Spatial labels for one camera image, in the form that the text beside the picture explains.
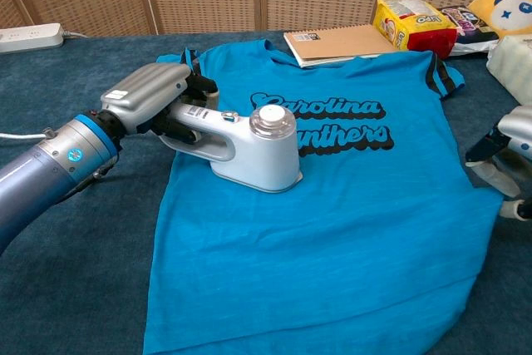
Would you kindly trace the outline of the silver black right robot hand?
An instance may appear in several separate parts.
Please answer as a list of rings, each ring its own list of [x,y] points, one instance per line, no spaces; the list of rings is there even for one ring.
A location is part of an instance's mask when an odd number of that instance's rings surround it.
[[[517,106],[502,116],[465,153],[465,165],[508,199],[499,215],[531,219],[531,198],[522,199],[519,180],[531,178],[531,106]]]

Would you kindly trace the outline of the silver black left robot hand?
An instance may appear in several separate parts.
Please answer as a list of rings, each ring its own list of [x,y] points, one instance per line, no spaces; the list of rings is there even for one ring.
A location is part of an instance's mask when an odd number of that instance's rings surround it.
[[[89,116],[113,139],[153,131],[156,135],[194,144],[199,136],[170,114],[174,104],[216,110],[216,83],[186,64],[150,63],[101,95],[101,110]]]

